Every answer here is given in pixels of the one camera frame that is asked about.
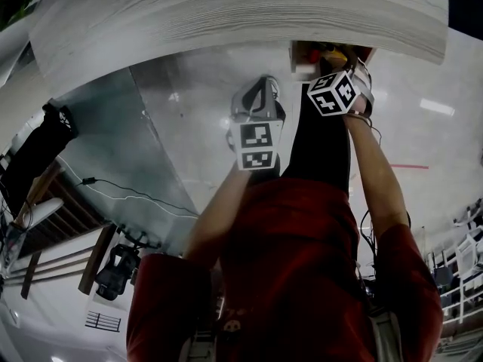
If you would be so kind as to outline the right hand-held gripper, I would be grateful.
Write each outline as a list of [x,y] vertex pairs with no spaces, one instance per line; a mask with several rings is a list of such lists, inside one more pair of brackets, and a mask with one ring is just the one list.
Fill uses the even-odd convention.
[[307,96],[324,117],[349,113],[371,117],[373,112],[372,77],[360,59],[311,81]]

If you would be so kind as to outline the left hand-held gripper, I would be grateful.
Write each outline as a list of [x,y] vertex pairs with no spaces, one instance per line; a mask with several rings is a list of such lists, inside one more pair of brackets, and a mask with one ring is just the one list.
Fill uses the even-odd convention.
[[278,82],[263,75],[243,86],[232,98],[229,147],[239,170],[273,169],[285,123]]

